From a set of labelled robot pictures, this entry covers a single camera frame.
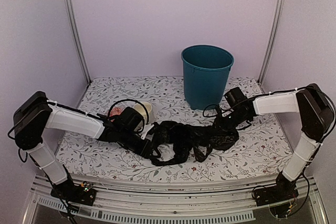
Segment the black plastic trash bag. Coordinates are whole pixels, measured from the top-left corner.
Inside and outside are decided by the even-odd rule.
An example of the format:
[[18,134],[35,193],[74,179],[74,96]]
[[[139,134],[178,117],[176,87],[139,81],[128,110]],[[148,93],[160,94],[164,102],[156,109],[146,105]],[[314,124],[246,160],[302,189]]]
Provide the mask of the black plastic trash bag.
[[174,156],[168,161],[161,161],[157,157],[151,158],[155,166],[168,166],[185,163],[193,150],[195,159],[203,162],[213,149],[226,151],[239,139],[237,130],[225,130],[218,125],[193,126],[177,123],[175,121],[163,121],[154,123],[154,127],[148,132],[152,135],[154,150],[163,144],[172,144]]

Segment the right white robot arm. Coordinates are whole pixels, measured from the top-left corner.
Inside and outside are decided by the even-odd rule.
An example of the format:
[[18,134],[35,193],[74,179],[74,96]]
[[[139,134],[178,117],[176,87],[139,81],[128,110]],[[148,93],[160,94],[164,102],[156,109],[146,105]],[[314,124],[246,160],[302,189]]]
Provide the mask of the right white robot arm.
[[291,159],[280,172],[283,180],[271,190],[276,201],[291,194],[293,183],[312,163],[323,141],[335,128],[335,103],[320,87],[311,83],[304,87],[274,91],[246,97],[240,88],[233,88],[225,94],[229,108],[225,111],[215,105],[216,117],[226,130],[236,129],[245,121],[257,116],[273,114],[279,119],[296,119],[300,127],[299,139]]

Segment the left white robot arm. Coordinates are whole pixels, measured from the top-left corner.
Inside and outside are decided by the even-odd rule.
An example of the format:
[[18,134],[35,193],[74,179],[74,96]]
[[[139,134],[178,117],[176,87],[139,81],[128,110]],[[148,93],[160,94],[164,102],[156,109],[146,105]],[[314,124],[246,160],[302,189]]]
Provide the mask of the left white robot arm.
[[66,168],[56,159],[49,146],[44,143],[46,129],[77,133],[89,138],[117,143],[126,150],[149,159],[154,148],[146,138],[152,129],[149,116],[142,116],[134,108],[127,107],[120,114],[93,115],[52,101],[42,91],[35,92],[13,115],[13,127],[7,135],[16,146],[27,153],[58,185],[58,192],[67,200],[78,195],[78,188],[70,180]]

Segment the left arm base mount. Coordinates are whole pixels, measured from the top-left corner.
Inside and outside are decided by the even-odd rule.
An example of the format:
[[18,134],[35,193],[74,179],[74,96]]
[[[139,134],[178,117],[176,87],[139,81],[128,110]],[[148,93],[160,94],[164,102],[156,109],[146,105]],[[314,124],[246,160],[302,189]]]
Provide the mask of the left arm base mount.
[[52,183],[50,195],[62,199],[66,202],[74,202],[86,206],[93,206],[97,191],[93,188],[93,183],[84,181],[76,185],[70,175],[67,179],[56,185]]

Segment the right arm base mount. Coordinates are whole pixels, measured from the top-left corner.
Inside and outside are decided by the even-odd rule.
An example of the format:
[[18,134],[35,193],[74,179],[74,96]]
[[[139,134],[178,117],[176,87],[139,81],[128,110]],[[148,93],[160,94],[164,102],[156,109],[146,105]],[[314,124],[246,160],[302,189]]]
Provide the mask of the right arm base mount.
[[269,205],[296,198],[299,194],[296,181],[288,180],[282,172],[276,178],[276,184],[269,187],[257,187],[252,190],[251,196],[257,206]]

